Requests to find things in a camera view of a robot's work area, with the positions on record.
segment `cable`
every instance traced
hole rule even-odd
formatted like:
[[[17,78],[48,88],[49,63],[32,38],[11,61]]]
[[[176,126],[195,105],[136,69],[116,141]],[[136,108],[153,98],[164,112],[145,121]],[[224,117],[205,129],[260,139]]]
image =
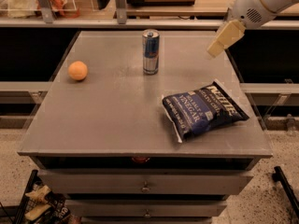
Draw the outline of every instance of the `cable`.
[[[7,215],[7,217],[8,217],[9,220],[11,221],[11,223],[13,223],[13,220],[11,219],[11,217],[9,216],[9,214],[7,213],[6,209],[5,209],[4,206],[1,204],[1,202],[0,202],[0,205],[1,205],[1,208],[2,208],[2,210],[4,211],[4,213]]]
[[[291,216],[290,216],[290,224],[293,224],[293,223],[294,223],[294,222],[293,222],[294,214],[295,214],[295,211],[294,211],[293,208],[292,208],[292,210],[291,210]],[[299,219],[298,219],[298,217],[295,216],[295,218],[296,218],[296,220],[295,220],[295,223],[294,223],[294,224],[299,224]]]

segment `orange object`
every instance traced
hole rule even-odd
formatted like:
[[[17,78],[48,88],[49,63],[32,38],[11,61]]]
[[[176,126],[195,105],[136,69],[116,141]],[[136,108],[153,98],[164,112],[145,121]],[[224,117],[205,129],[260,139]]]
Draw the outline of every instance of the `orange object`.
[[[76,61],[68,66],[68,75],[74,80],[82,80],[88,74],[87,65],[81,61]]]
[[[136,163],[146,163],[149,160],[150,160],[149,157],[132,157],[132,161]]]
[[[55,7],[57,7],[57,9],[59,11],[59,14],[62,15],[63,17],[65,17],[65,14],[64,14],[64,1],[63,0],[53,0],[52,3]],[[79,9],[77,9],[76,13],[74,15],[72,15],[71,17],[69,17],[69,18],[76,18],[78,16],[79,16]]]

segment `drawer handle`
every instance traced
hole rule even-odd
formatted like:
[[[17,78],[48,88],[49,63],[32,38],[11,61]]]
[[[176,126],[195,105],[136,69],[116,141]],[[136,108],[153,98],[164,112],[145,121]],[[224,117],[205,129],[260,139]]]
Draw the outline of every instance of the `drawer handle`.
[[[151,215],[150,215],[150,213],[149,213],[149,210],[148,210],[148,209],[146,210],[146,214],[144,215],[144,217],[145,217],[145,218],[150,218],[150,217],[151,217]]]
[[[144,182],[144,186],[141,188],[142,192],[150,192],[150,188],[148,187],[148,183]]]

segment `drawer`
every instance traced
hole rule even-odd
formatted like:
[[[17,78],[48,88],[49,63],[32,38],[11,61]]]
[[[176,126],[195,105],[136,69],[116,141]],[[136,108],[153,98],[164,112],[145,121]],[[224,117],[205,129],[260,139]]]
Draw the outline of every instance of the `drawer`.
[[[215,170],[41,170],[39,177],[56,193],[149,193],[237,195],[250,172]]]
[[[226,201],[195,200],[66,200],[77,217],[217,217]]]
[[[211,224],[210,217],[84,217],[82,224]]]
[[[37,156],[36,163],[45,169],[185,169],[185,170],[250,170],[253,157],[150,157],[142,165],[132,161],[132,157],[44,157]]]

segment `can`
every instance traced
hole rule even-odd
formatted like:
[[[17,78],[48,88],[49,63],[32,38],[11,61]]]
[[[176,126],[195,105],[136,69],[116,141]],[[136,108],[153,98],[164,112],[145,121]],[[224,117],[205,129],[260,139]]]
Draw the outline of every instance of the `can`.
[[[132,157],[133,162],[140,163],[140,164],[146,163],[149,160],[150,157]]]
[[[157,30],[148,29],[143,32],[143,72],[154,75],[159,69],[159,40]]]

